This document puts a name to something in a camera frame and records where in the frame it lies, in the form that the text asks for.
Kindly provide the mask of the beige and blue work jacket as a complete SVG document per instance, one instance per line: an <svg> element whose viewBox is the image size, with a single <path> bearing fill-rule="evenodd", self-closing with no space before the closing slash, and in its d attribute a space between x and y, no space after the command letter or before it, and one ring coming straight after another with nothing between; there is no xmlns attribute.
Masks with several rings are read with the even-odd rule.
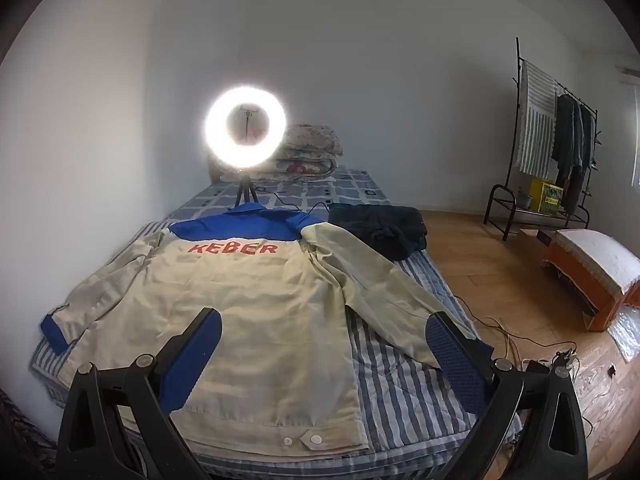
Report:
<svg viewBox="0 0 640 480"><path fill-rule="evenodd" d="M41 330L64 363L128 365L205 308L222 336L180 434L239 460L318 460L370 450L347 315L439 370L425 337L442 303L396 264L310 214L246 204L136 240L81 282Z"/></svg>

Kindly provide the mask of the black metal clothes rack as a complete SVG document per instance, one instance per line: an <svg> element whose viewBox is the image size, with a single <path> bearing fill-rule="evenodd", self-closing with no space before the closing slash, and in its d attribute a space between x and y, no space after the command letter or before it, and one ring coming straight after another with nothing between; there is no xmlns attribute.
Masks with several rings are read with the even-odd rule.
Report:
<svg viewBox="0 0 640 480"><path fill-rule="evenodd" d="M483 223L507 238L519 226L586 228L598 170L598 111L523 58L517 44L515 119L506 177L491 188Z"/></svg>

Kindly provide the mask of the dark hanging clothes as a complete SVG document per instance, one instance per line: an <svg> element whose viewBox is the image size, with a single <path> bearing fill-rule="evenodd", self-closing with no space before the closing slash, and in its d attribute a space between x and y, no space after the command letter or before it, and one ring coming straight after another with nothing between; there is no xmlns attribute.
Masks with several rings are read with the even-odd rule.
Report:
<svg viewBox="0 0 640 480"><path fill-rule="evenodd" d="M556 100L552 159L558 166L555 185L563 189L561 207L574 214L587 172L594 162L596 115L570 94Z"/></svg>

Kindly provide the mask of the orange stool with white cover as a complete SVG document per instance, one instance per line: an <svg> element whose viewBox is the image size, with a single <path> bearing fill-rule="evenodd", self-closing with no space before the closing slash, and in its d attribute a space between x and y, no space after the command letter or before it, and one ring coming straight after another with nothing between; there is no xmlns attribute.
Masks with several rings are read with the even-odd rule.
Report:
<svg viewBox="0 0 640 480"><path fill-rule="evenodd" d="M639 307L639 258L606 234L556 231L542 264L553 266L586 298L590 332L607 330L621 307Z"/></svg>

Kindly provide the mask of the blue striped bed quilt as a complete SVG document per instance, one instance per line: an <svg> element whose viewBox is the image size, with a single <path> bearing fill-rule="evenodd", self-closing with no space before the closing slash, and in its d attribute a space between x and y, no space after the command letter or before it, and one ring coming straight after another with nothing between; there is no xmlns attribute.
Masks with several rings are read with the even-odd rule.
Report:
<svg viewBox="0 0 640 480"><path fill-rule="evenodd" d="M428 479L444 466L476 418L436 368L385 342L347 315L370 450L310 462L268 464L201 454L209 473L232 479Z"/></svg>

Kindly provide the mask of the yellow green box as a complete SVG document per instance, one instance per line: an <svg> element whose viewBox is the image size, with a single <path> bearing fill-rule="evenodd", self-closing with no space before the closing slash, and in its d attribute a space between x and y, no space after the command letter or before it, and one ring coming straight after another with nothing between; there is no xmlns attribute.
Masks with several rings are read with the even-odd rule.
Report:
<svg viewBox="0 0 640 480"><path fill-rule="evenodd" d="M532 198L529 209L540 214L557 214L560 210L563 189L552 182L533 178L529 185L529 196Z"/></svg>

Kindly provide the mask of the dark navy folded garment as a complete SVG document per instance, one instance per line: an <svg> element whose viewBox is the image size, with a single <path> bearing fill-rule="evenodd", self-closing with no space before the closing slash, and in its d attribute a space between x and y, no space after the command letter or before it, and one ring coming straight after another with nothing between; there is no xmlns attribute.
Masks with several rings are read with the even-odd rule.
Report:
<svg viewBox="0 0 640 480"><path fill-rule="evenodd" d="M390 261L406 260L426 249L426 225L420 211L411 207L332 204L329 222Z"/></svg>

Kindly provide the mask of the striped towel on rack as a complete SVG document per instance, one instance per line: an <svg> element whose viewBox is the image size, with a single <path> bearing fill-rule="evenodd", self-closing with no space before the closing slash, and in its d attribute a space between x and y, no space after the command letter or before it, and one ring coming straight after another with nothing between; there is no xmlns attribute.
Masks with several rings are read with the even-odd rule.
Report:
<svg viewBox="0 0 640 480"><path fill-rule="evenodd" d="M552 162L555 80L533 63L521 62L515 165L522 174L547 179Z"/></svg>

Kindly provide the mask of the blue checkered bed sheet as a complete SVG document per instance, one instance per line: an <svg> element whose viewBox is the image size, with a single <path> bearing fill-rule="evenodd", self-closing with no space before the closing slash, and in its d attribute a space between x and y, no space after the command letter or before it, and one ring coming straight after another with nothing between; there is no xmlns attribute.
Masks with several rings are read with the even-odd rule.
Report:
<svg viewBox="0 0 640 480"><path fill-rule="evenodd" d="M390 201L370 174L364 170L339 166L326 179L303 177L282 181L255 179L259 203L267 208L310 211L326 220L332 204L389 205ZM235 203L239 182L220 181L209 185L180 208L168 214L166 221L186 221L222 214Z"/></svg>

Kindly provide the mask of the folded floral quilt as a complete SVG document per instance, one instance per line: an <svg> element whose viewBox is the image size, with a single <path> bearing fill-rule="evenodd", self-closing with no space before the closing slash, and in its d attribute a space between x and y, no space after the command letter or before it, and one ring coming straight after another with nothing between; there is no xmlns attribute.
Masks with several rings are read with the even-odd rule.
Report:
<svg viewBox="0 0 640 480"><path fill-rule="evenodd" d="M334 130L320 125L290 125L277 151L259 167L264 174L292 174L325 178L333 174L343 156Z"/></svg>

